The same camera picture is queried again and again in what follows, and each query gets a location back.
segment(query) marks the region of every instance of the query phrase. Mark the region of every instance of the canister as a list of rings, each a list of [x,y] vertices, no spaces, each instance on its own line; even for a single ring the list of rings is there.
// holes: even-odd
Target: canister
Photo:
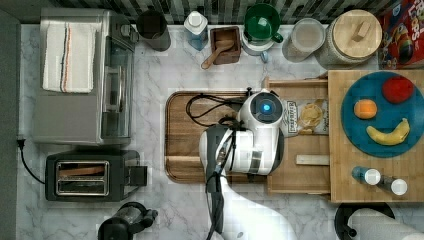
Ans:
[[[352,10],[328,26],[324,44],[315,51],[315,57],[326,69],[349,69],[368,60],[381,39],[378,19],[367,11]]]
[[[138,17],[137,31],[140,39],[156,51],[163,52],[171,46],[171,36],[165,16],[155,10],[148,10]]]
[[[284,57],[291,62],[301,62],[320,48],[325,40],[325,29],[313,18],[301,19],[283,43]]]
[[[184,21],[188,43],[201,51],[208,43],[208,19],[197,11],[193,11]]]

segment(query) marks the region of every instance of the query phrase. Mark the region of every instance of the wooden cutting board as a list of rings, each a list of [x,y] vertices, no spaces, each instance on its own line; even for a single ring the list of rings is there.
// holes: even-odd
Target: wooden cutting board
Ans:
[[[393,71],[410,79],[424,93],[424,71]],[[424,201],[424,138],[406,153],[393,158],[378,158],[363,153],[346,137],[341,123],[341,105],[346,92],[371,71],[329,71],[330,177],[332,202],[422,202]],[[355,166],[371,167],[384,175],[404,179],[408,191],[396,196],[357,182],[351,176]]]
[[[326,80],[269,80],[263,87],[275,91],[285,99],[327,98]],[[186,114],[187,102],[200,92],[176,92],[166,105],[165,169],[170,179],[179,183],[204,182],[204,170],[199,159],[199,139],[205,127],[196,125]],[[240,97],[244,92],[207,92],[221,97]],[[193,112],[201,113],[215,103],[200,101]],[[220,108],[202,118],[204,123],[216,123],[225,115],[236,115],[228,107]],[[330,192],[329,166],[296,164],[298,154],[329,155],[328,136],[296,136],[285,139],[283,163],[268,176],[256,176],[256,182],[267,181],[268,193],[314,193]],[[233,182],[247,182],[246,174],[233,173]]]
[[[165,169],[168,177],[179,183],[205,182],[203,165],[199,157],[200,135],[206,127],[194,123],[186,113],[186,105],[191,98],[201,93],[223,98],[237,98],[245,92],[218,91],[180,91],[168,98],[165,117]],[[198,115],[215,106],[217,103],[201,99],[192,105],[192,114]],[[236,112],[222,106],[198,119],[204,124],[215,124],[224,116],[236,116]],[[230,182],[248,182],[246,174],[227,173]],[[266,176],[256,176],[255,182],[265,182]]]

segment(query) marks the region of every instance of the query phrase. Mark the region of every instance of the orange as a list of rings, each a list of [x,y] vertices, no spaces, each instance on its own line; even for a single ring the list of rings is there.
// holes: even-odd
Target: orange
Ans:
[[[373,100],[359,100],[354,107],[355,115],[361,119],[370,119],[377,114],[377,105]]]

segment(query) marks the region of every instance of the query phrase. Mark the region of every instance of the food package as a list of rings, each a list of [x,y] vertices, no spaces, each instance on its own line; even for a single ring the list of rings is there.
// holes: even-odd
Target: food package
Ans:
[[[284,137],[297,135],[328,135],[328,100],[281,100]]]
[[[402,0],[380,19],[381,69],[424,66],[424,0]]]

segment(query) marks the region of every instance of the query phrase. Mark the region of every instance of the small cup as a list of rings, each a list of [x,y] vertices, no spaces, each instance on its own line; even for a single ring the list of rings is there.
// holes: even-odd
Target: small cup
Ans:
[[[171,46],[168,23],[162,13],[145,11],[138,17],[136,26],[141,39],[154,50],[163,52]]]

